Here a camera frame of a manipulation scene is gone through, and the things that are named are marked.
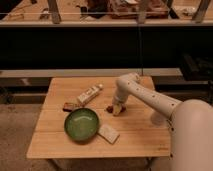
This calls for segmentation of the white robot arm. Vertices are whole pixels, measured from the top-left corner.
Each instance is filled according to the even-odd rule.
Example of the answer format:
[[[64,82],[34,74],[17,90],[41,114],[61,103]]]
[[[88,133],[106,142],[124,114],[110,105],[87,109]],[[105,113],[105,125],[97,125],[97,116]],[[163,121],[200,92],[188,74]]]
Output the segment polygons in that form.
[[[140,84],[137,73],[116,79],[113,104],[133,95],[163,115],[171,125],[171,171],[213,171],[213,106],[205,101],[180,101]]]

